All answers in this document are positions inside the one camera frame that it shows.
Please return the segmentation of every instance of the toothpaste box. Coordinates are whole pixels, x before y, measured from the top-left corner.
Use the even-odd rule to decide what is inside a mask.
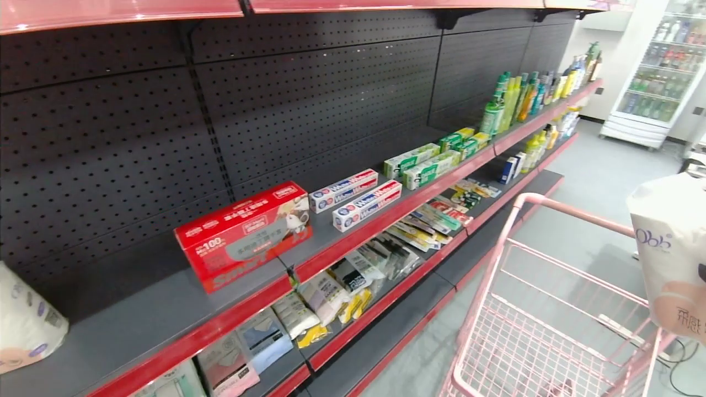
[[[397,200],[401,195],[402,184],[394,180],[388,181],[356,201],[333,211],[333,225],[341,232],[345,232],[378,212],[382,207]]]
[[[208,293],[255,270],[311,236],[309,200],[286,182],[174,229]]]
[[[350,199],[358,193],[372,189],[377,185],[377,172],[371,169],[358,172],[351,177],[310,193],[309,208],[313,210],[314,213],[323,212],[326,208],[335,206],[341,201]]]
[[[397,179],[402,173],[415,165],[424,162],[441,153],[441,149],[433,143],[410,150],[385,161],[384,174],[388,179]]]
[[[405,171],[405,187],[415,190],[446,173],[461,161],[461,154],[456,150],[448,150],[431,158],[420,165]]]

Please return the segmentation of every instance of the yellow bottle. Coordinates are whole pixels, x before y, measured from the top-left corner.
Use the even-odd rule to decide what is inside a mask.
[[[534,164],[534,157],[538,153],[538,140],[539,137],[535,134],[532,139],[527,142],[527,146],[525,147],[525,153],[527,154],[527,157],[525,158],[525,162],[522,164],[522,169],[520,170],[523,174],[527,174],[532,169],[532,164]]]
[[[547,149],[554,148],[556,144],[556,139],[559,137],[559,130],[556,129],[555,125],[551,126],[551,131],[549,132],[549,143],[546,145]]]

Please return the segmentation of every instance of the green toothpaste box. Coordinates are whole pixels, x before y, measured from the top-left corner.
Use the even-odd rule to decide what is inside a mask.
[[[460,161],[460,153],[448,150],[405,171],[402,183],[409,190],[415,190],[454,168]]]
[[[386,160],[383,166],[383,173],[388,179],[399,179],[409,168],[421,164],[439,153],[441,153],[441,149],[438,145],[427,143],[422,147]]]

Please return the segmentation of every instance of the face mask package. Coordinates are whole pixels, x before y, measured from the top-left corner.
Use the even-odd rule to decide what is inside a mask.
[[[251,362],[258,375],[292,349],[287,330],[270,307],[235,331],[252,357]]]
[[[305,333],[307,329],[320,323],[318,317],[304,305],[299,295],[294,291],[276,301],[272,308],[282,320],[282,325],[287,329],[290,339],[295,339]]]
[[[68,320],[0,261],[0,374],[52,354]]]
[[[351,300],[348,291],[326,271],[315,275],[311,280],[300,285],[297,290],[321,320],[322,327],[331,324],[343,304]]]
[[[235,331],[203,349],[196,361],[213,397],[240,396],[260,381]]]
[[[187,360],[151,381],[133,397],[206,397],[206,393],[193,362]]]

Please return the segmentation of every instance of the black pegboard panel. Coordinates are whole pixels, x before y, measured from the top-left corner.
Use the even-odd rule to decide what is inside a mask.
[[[504,71],[514,75],[520,70],[530,30],[513,28],[444,35],[431,111],[474,100],[482,112],[484,102],[493,95],[498,76]]]
[[[1,102],[2,258],[16,271],[225,188],[184,67]]]
[[[232,184],[426,117],[439,40],[197,65]]]
[[[440,34],[434,15],[423,10],[265,14],[205,20],[192,43],[198,63]]]
[[[172,22],[124,23],[0,37],[0,91],[185,64]]]
[[[425,118],[419,118],[394,126],[236,185],[233,188],[235,195],[243,199],[288,180],[294,180],[305,190],[312,191],[349,177],[356,171],[378,167],[388,158],[435,142],[447,134],[422,125],[425,121]]]
[[[574,22],[534,26],[520,70],[528,73],[556,71],[569,43],[573,26]]]
[[[451,30],[444,30],[444,35],[456,33],[480,32],[509,28],[527,28],[534,25],[534,10],[505,8],[483,11],[458,19]]]

